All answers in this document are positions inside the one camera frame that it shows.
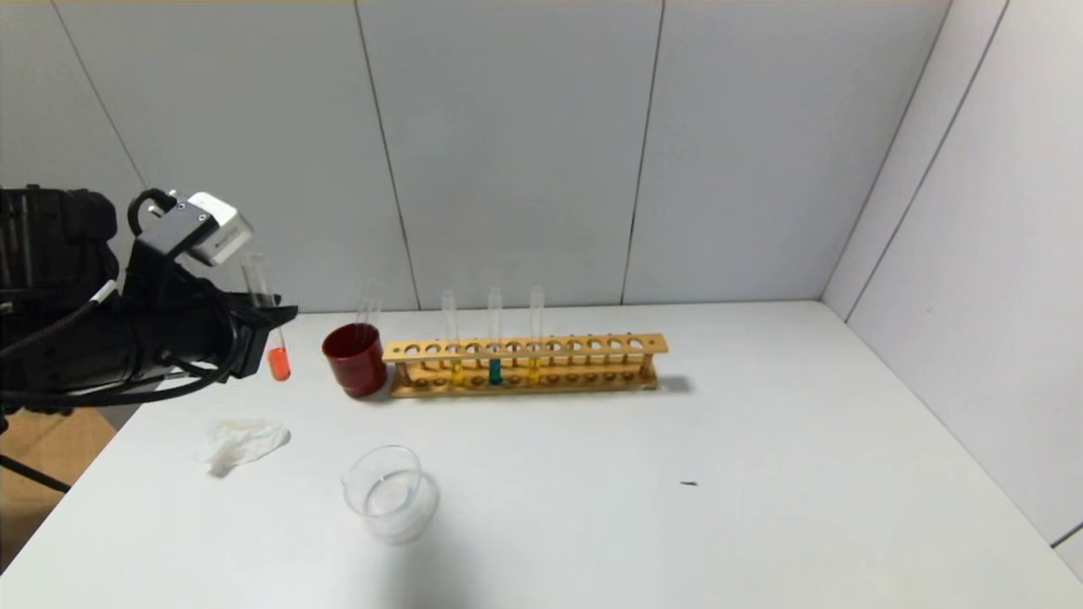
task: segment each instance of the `orange liquid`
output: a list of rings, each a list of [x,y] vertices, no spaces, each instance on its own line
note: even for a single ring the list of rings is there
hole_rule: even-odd
[[[268,364],[271,365],[271,376],[275,380],[289,378],[289,355],[286,354],[285,347],[276,347],[268,351]]]

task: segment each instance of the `wall seam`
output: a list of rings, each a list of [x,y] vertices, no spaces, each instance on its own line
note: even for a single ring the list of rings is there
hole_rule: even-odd
[[[958,118],[963,106],[966,104],[967,98],[970,96],[970,88],[974,87],[974,81],[977,80],[978,74],[981,72],[981,66],[986,63],[986,56],[989,54],[989,49],[993,46],[993,40],[996,39],[996,33],[1000,31],[1001,23],[1004,21],[1004,15],[1007,13],[1010,4],[1012,0],[1004,2],[1004,8],[1001,9],[1001,14],[996,17],[996,24],[993,25],[993,33],[989,36],[989,40],[986,42],[986,48],[981,51],[981,57],[978,59],[978,64],[975,66],[974,73],[970,75],[970,81],[966,83],[963,96],[960,98],[958,105],[955,106],[955,112],[952,114],[951,120],[948,122],[948,129],[945,129],[943,135],[940,137],[940,143],[937,144],[936,152],[932,153],[932,157],[929,159],[928,165],[926,165],[925,171],[922,173],[922,179],[918,180],[917,187],[914,189],[914,194],[910,197],[910,203],[906,204],[906,208],[899,218],[899,222],[895,225],[895,230],[891,231],[891,236],[888,237],[887,244],[880,251],[879,258],[876,259],[876,264],[873,265],[872,272],[869,273],[869,277],[865,278],[865,284],[861,286],[861,291],[858,293],[858,297],[853,300],[853,304],[850,306],[850,312],[846,314],[846,319],[844,320],[846,323],[850,322],[850,318],[853,315],[853,312],[858,310],[858,304],[861,303],[861,299],[864,297],[865,290],[869,289],[869,285],[872,284],[873,277],[876,276],[876,272],[879,270],[880,263],[884,262],[884,258],[887,256],[888,250],[891,249],[891,244],[895,243],[895,237],[899,234],[899,229],[901,229],[903,223],[905,223],[906,216],[910,215],[910,209],[914,206],[914,202],[917,200],[917,195],[921,194],[922,186],[925,185],[925,180],[929,177],[932,166],[936,165],[937,158],[940,156],[940,151],[943,150],[944,143],[948,141],[948,137],[955,127],[955,120]]]
[[[940,27],[937,28],[937,36],[932,39],[932,44],[929,47],[929,53],[925,55],[925,63],[922,64],[922,72],[917,75],[917,80],[914,82],[914,89],[910,92],[910,99],[906,100],[906,107],[903,108],[902,116],[899,117],[899,124],[895,127],[895,133],[891,134],[891,143],[888,144],[887,152],[884,153],[884,158],[880,159],[879,168],[876,169],[876,177],[873,179],[873,183],[869,186],[869,193],[865,194],[865,198],[861,203],[861,210],[858,211],[858,216],[854,218],[853,224],[850,225],[850,232],[846,235],[846,241],[843,243],[843,248],[838,252],[838,258],[835,259],[835,264],[832,267],[831,274],[827,276],[827,281],[824,282],[823,289],[820,290],[820,297],[817,298],[820,302],[823,302],[823,297],[827,293],[827,286],[831,285],[831,280],[835,278],[835,272],[838,271],[838,264],[843,261],[843,256],[846,255],[846,248],[849,247],[850,242],[853,239],[853,233],[858,231],[861,218],[864,217],[865,209],[869,208],[869,200],[873,197],[873,192],[876,191],[876,184],[879,182],[880,176],[884,173],[884,167],[887,166],[887,159],[891,157],[891,151],[895,148],[895,142],[899,139],[899,133],[902,131],[902,124],[906,121],[906,115],[910,114],[910,106],[914,103],[914,98],[917,96],[917,89],[921,88],[922,80],[925,78],[925,70],[929,67],[929,60],[932,59],[932,53],[936,52],[937,44],[940,43],[940,35],[943,34],[944,24],[948,23],[948,14],[950,12],[951,5],[949,5],[948,10],[944,11],[944,17],[940,20]]]
[[[654,66],[651,68],[651,88],[647,93],[647,116],[643,119],[643,145],[639,148],[639,170],[636,173],[636,194],[631,200],[631,223],[628,226],[628,252],[624,260],[624,281],[621,282],[621,301],[628,290],[628,271],[631,269],[631,241],[636,236],[636,212],[639,210],[639,190],[643,185],[643,161],[647,157],[647,134],[651,127],[651,107],[654,104],[654,81],[658,75],[658,54],[662,51],[662,24],[666,20],[666,1],[662,0],[658,12],[658,35],[654,41]]]
[[[71,31],[68,30],[67,24],[64,23],[64,15],[61,14],[60,7],[57,7],[56,2],[52,0],[50,0],[49,3],[56,13],[56,18],[61,22],[61,27],[64,29],[64,36],[67,37],[68,44],[71,44],[71,52],[75,53],[75,59],[79,62],[79,67],[82,69],[83,76],[87,77],[87,82],[90,83],[90,89],[94,92],[94,98],[97,99],[97,105],[101,106],[102,113],[105,114],[105,119],[109,121],[109,128],[113,129],[113,134],[116,135],[117,141],[120,142],[120,148],[125,151],[125,156],[128,157],[128,163],[131,164],[132,170],[135,171],[135,178],[139,179],[140,184],[145,190],[146,180],[143,179],[143,173],[139,170],[139,166],[135,165],[135,158],[132,156],[131,151],[128,150],[128,144],[126,144],[125,139],[120,137],[120,130],[117,129],[117,124],[113,120],[113,115],[110,115],[109,109],[105,107],[105,100],[102,99],[102,94],[97,91],[97,86],[94,85],[94,79],[90,77],[90,70],[87,69],[87,63],[82,61],[82,55],[79,54],[79,49],[75,46],[75,39],[71,38]]]
[[[368,87],[373,92],[373,105],[376,107],[376,121],[380,126],[380,140],[383,143],[383,155],[388,161],[388,176],[391,178],[391,194],[395,199],[395,210],[399,212],[399,229],[403,235],[403,247],[406,248],[406,264],[409,267],[410,283],[414,284],[414,298],[417,301],[417,310],[421,310],[421,291],[417,287],[417,274],[414,272],[414,258],[409,251],[409,237],[406,236],[406,220],[403,218],[403,207],[399,202],[399,185],[395,182],[395,171],[391,167],[391,148],[388,147],[388,135],[383,129],[383,113],[380,112],[380,98],[376,94],[376,76],[373,74],[373,64],[368,60],[368,43],[365,41],[365,27],[361,23],[361,8],[357,0],[353,2],[353,14],[357,17],[357,34],[361,36],[361,55],[365,60],[365,69],[368,72]]]

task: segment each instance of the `white wall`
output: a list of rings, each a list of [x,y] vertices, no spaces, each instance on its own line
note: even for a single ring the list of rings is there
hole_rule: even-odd
[[[36,50],[56,13],[12,8],[44,16],[5,81],[69,73],[5,87],[0,178],[218,194],[309,311],[366,275],[389,309],[817,297],[947,5],[361,3],[366,56],[349,3],[60,3],[104,112],[70,46]]]
[[[819,298],[947,9],[669,3],[625,302]]]
[[[661,5],[360,9],[422,306],[619,302]]]
[[[1049,541],[1083,520],[1080,31],[1008,5],[849,322]]]
[[[0,184],[90,189],[118,204],[143,190],[48,2],[0,2]],[[117,229],[123,267],[122,208]]]
[[[148,185],[240,208],[247,248],[308,311],[355,308],[370,275],[387,278],[384,307],[417,308],[351,4],[60,11]],[[236,264],[211,276],[244,286]]]
[[[823,301],[844,320],[902,221],[963,102],[1007,0],[954,0]]]

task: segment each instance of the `wooden test tube rack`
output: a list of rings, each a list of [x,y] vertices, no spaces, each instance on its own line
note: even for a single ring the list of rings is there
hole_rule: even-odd
[[[461,340],[458,350],[446,340],[389,342],[383,361],[395,365],[393,398],[499,396],[567,391],[656,389],[653,357],[669,347],[661,334],[548,336],[540,350],[530,338],[506,338],[499,351],[488,340]],[[503,383],[490,383],[490,360],[500,359]],[[532,360],[536,373],[532,374]],[[456,375],[456,364],[460,364]]]

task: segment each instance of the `yellow liquid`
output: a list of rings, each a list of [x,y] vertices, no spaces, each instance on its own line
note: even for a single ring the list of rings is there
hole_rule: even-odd
[[[467,375],[462,374],[462,362],[455,361],[452,363],[452,384],[453,385],[466,385]]]

